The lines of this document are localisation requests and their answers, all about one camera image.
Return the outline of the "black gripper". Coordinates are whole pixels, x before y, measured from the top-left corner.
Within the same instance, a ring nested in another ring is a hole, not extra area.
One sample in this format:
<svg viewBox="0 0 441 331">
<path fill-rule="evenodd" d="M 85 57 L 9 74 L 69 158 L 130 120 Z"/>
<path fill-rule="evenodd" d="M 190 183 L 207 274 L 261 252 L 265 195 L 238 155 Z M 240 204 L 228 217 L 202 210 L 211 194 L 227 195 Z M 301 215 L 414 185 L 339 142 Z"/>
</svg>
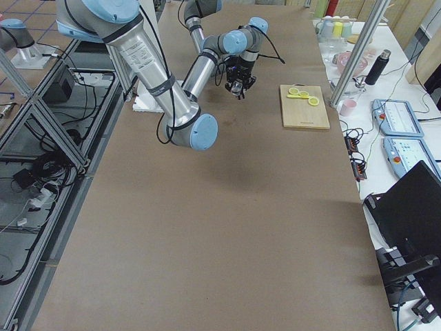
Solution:
<svg viewBox="0 0 441 331">
<path fill-rule="evenodd" d="M 241 64 L 227 65 L 226 73 L 227 82 L 225 83 L 225 89 L 231 92 L 232 89 L 234 89 L 235 81 L 243 83 L 238 99 L 244 99 L 246 91 L 248 91 L 256 82 L 256 77 L 251 76 L 249 68 L 246 66 L 242 66 Z"/>
</svg>

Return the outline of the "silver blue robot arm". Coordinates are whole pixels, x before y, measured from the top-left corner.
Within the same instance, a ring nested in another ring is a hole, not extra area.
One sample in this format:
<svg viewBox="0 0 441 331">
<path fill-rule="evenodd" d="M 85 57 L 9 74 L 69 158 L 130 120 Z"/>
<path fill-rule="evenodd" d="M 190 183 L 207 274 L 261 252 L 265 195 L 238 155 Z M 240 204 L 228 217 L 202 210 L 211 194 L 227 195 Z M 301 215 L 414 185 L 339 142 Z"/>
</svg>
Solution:
<svg viewBox="0 0 441 331">
<path fill-rule="evenodd" d="M 249 23 L 237 29 L 216 36 L 205 37 L 202 19 L 219 12 L 221 1 L 187 1 L 184 10 L 184 24 L 198 54 L 211 50 L 218 57 L 238 56 L 245 63 L 254 63 L 267 34 L 268 23 L 260 17 L 252 17 Z"/>
<path fill-rule="evenodd" d="M 184 20 L 199 54 L 183 83 L 168 69 L 158 39 L 144 30 L 138 1 L 57 1 L 61 34 L 112 46 L 133 70 L 165 113 L 167 141 L 194 150 L 206 150 L 216 141 L 218 124 L 197 103 L 205 84 L 223 56 L 227 57 L 227 89 L 241 97 L 254 83 L 254 62 L 268 23 L 252 17 L 242 28 L 204 37 L 201 20 L 221 10 L 221 1 L 188 1 Z"/>
</svg>

